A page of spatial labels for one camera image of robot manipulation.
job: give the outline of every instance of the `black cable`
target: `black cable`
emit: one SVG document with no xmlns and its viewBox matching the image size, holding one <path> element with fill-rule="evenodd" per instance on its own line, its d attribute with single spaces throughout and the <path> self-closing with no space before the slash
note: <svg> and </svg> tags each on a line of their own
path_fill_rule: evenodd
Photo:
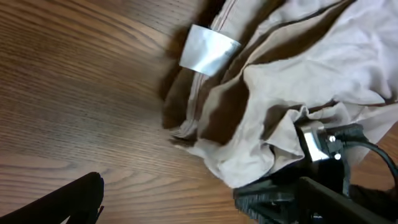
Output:
<svg viewBox="0 0 398 224">
<path fill-rule="evenodd" d="M 390 169 L 392 176 L 394 177 L 395 188 L 398 188 L 398 168 L 394 163 L 394 161 L 391 159 L 391 157 L 389 157 L 389 155 L 384 150 L 380 149 L 379 146 L 371 142 L 346 141 L 345 144 L 347 147 L 355 147 L 355 146 L 366 147 L 379 154 L 379 156 L 381 156 L 381 158 L 387 163 L 388 168 Z"/>
</svg>

